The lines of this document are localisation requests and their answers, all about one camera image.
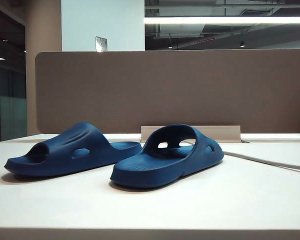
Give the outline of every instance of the fluorescent light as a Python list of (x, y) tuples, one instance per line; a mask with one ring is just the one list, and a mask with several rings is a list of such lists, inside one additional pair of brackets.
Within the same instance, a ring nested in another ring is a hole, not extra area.
[(145, 17), (145, 24), (300, 24), (300, 16)]

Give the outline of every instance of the white desk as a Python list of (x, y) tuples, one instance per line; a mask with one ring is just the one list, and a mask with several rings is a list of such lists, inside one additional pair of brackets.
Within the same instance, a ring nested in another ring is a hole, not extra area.
[[(215, 167), (142, 192), (114, 188), (112, 165), (41, 180), (4, 169), (8, 158), (53, 136), (0, 142), (0, 239), (300, 239), (300, 171), (225, 156)], [(300, 141), (221, 147), (300, 165)]]

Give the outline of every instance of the cable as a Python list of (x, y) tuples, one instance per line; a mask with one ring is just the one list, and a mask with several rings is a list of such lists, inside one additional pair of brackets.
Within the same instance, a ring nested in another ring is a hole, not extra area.
[[(193, 142), (188, 141), (188, 140), (183, 140), (182, 142), (185, 142), (185, 143), (191, 144), (191, 145), (195, 145)], [(246, 160), (250, 160), (250, 161), (254, 161), (254, 162), (258, 162), (258, 163), (262, 163), (262, 164), (268, 164), (268, 165), (272, 165), (275, 167), (284, 167), (284, 168), (289, 168), (289, 169), (300, 170), (300, 165), (287, 164), (287, 163), (282, 163), (282, 162), (277, 162), (277, 161), (268, 161), (268, 160), (264, 160), (261, 158), (247, 156), (247, 155), (229, 152), (229, 151), (223, 151), (223, 153), (228, 156), (232, 156), (232, 157), (236, 157), (236, 158), (240, 158), (240, 159), (246, 159)]]

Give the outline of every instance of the slide sandal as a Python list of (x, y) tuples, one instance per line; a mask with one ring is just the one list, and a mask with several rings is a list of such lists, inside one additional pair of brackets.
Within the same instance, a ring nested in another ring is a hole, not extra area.
[[(179, 146), (186, 139), (195, 139), (195, 144)], [(158, 148), (164, 142), (167, 147)], [(173, 124), (153, 132), (139, 154), (116, 163), (110, 179), (130, 188), (157, 188), (216, 165), (223, 157), (215, 140), (189, 125)]]
[(139, 142), (109, 143), (96, 127), (80, 122), (26, 155), (8, 159), (4, 167), (18, 175), (51, 177), (114, 164), (141, 150)]

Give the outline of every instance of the brown partition board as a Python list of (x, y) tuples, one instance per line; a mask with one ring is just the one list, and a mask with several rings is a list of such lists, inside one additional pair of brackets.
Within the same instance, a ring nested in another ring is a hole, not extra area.
[(42, 52), (37, 124), (104, 133), (172, 123), (300, 133), (300, 49)]

